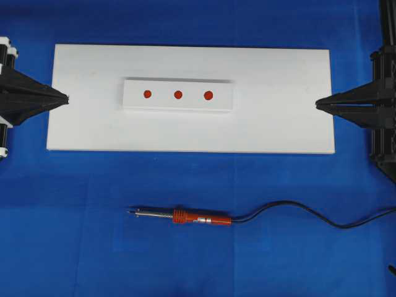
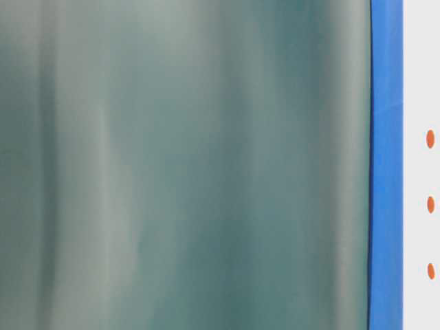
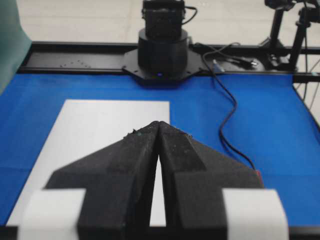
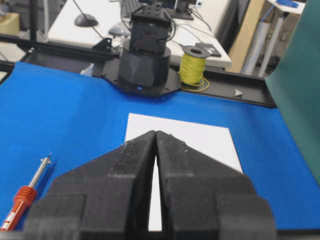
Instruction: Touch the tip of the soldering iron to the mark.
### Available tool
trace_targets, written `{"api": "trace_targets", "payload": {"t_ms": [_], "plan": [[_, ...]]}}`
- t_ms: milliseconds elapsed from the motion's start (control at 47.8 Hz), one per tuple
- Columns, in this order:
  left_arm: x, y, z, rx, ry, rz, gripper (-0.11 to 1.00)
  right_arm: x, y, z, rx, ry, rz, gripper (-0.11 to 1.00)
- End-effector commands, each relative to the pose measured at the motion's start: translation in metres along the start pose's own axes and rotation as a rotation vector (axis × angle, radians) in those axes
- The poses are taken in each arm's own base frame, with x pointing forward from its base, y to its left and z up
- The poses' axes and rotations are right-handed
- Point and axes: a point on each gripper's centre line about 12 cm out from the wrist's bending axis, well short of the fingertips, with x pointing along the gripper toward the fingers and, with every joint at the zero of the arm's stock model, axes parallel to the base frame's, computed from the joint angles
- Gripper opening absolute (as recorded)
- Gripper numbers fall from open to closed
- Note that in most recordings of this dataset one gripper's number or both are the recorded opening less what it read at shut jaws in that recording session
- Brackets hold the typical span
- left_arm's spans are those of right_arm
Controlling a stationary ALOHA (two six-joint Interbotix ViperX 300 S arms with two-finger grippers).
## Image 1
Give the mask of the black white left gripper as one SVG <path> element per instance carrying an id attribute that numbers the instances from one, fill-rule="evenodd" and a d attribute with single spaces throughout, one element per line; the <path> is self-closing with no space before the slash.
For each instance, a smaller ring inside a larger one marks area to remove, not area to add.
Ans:
<path id="1" fill-rule="evenodd" d="M 10 39 L 1 37 L 1 158 L 6 158 L 9 153 L 8 129 L 21 125 L 28 118 L 69 103 L 69 97 L 66 94 L 13 69 L 18 57 L 19 52 L 11 46 Z M 5 96 L 8 93 L 37 95 L 56 100 L 6 100 Z"/>

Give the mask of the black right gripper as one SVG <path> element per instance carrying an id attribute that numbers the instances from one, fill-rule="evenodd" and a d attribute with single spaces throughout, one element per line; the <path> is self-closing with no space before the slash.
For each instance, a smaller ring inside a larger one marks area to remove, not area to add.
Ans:
<path id="1" fill-rule="evenodd" d="M 316 101 L 316 108 L 372 129 L 371 160 L 386 176 L 395 176 L 395 46 L 371 55 L 373 82 Z M 374 106 L 339 106 L 339 105 Z"/>

